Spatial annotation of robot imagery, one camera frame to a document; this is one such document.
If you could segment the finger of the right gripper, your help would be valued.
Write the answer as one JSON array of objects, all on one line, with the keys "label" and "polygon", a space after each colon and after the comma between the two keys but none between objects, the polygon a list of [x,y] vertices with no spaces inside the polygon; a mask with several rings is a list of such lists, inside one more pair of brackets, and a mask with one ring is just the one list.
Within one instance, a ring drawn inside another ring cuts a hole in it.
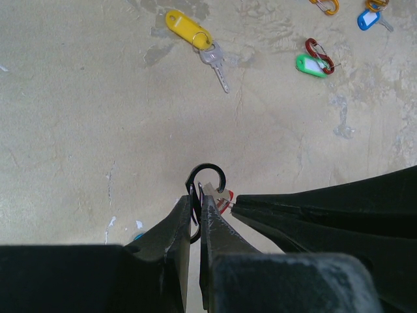
[{"label": "finger of the right gripper", "polygon": [[292,194],[240,195],[235,213],[331,228],[411,228],[416,225],[416,167]]},{"label": "finger of the right gripper", "polygon": [[245,208],[231,212],[284,252],[343,253],[355,257],[370,272],[386,308],[393,312],[416,311],[416,240],[329,228],[280,213]]}]

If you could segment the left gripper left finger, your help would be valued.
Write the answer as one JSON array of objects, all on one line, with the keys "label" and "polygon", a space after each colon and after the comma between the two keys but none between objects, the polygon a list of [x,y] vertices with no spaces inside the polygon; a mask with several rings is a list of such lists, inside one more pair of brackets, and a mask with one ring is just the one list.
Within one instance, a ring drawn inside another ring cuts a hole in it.
[{"label": "left gripper left finger", "polygon": [[4,245],[2,312],[184,312],[190,198],[122,245]]}]

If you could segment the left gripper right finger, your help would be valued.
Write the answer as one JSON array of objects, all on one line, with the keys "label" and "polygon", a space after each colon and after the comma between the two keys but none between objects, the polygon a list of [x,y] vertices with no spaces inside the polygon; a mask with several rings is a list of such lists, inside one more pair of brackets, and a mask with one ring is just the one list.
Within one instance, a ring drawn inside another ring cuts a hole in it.
[{"label": "left gripper right finger", "polygon": [[201,201],[199,285],[207,312],[382,312],[370,274],[345,254],[265,254]]}]

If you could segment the teal carabiner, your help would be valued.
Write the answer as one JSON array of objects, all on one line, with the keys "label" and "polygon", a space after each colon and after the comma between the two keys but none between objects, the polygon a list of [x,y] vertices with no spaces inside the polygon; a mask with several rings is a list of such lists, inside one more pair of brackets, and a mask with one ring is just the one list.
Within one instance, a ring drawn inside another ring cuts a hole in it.
[{"label": "teal carabiner", "polygon": [[144,235],[145,233],[139,233],[139,234],[137,234],[135,237],[134,237],[134,241],[135,240],[138,240],[139,238],[141,238],[143,235]]}]

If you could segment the red tag key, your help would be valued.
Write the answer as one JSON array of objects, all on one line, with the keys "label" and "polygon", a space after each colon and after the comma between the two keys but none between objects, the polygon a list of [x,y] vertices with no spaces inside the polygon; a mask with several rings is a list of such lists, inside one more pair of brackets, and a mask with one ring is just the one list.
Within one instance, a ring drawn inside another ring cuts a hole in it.
[{"label": "red tag key", "polygon": [[226,210],[231,209],[234,205],[234,193],[231,190],[225,188],[223,192],[219,192],[211,183],[207,183],[203,187],[203,192],[214,198],[216,207],[221,215],[224,214]]}]

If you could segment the green tag key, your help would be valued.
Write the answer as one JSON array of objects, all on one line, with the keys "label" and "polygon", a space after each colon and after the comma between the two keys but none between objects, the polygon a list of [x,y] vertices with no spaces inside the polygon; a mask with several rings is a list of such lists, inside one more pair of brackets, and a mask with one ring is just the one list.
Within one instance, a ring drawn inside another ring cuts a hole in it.
[{"label": "green tag key", "polygon": [[300,54],[296,57],[296,69],[304,74],[309,74],[319,78],[325,78],[328,76],[324,72],[327,69],[328,63],[322,59],[312,57],[308,54]]}]

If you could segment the red carabiner clip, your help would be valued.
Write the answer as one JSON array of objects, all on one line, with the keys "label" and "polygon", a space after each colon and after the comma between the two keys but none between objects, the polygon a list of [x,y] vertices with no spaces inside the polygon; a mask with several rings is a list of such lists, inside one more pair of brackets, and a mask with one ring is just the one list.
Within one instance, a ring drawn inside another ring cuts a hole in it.
[{"label": "red carabiner clip", "polygon": [[308,38],[305,41],[305,47],[311,57],[324,63],[323,72],[325,74],[330,75],[334,73],[335,68],[339,65],[336,65],[333,62],[333,60],[325,52],[324,48],[314,38]]}]

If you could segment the blue tag key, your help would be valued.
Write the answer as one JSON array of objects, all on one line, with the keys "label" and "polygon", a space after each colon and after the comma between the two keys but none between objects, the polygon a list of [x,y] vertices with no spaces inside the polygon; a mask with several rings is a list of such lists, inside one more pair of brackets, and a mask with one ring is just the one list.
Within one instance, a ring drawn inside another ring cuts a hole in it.
[{"label": "blue tag key", "polygon": [[372,12],[369,9],[363,11],[357,18],[357,25],[360,30],[367,31],[375,24],[381,24],[389,32],[394,31],[394,27],[389,24],[383,17],[381,12]]}]

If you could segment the orange carabiner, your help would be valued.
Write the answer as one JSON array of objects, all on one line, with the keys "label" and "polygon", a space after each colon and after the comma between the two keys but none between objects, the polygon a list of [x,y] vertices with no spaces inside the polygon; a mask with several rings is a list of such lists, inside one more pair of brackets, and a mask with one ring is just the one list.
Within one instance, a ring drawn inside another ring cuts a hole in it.
[{"label": "orange carabiner", "polygon": [[327,16],[333,16],[339,11],[338,0],[309,0],[310,3],[316,5]]},{"label": "orange carabiner", "polygon": [[366,7],[370,12],[381,12],[389,4],[389,0],[366,0]]}]

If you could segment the yellow tag key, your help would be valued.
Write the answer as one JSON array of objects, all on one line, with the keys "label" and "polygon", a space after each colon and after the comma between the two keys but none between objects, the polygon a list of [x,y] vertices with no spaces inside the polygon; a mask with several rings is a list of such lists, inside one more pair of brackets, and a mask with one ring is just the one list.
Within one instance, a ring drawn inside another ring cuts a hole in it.
[{"label": "yellow tag key", "polygon": [[224,92],[229,93],[230,88],[223,73],[224,53],[211,34],[178,10],[170,10],[165,15],[165,23],[169,30],[192,45],[200,60],[213,69]]}]

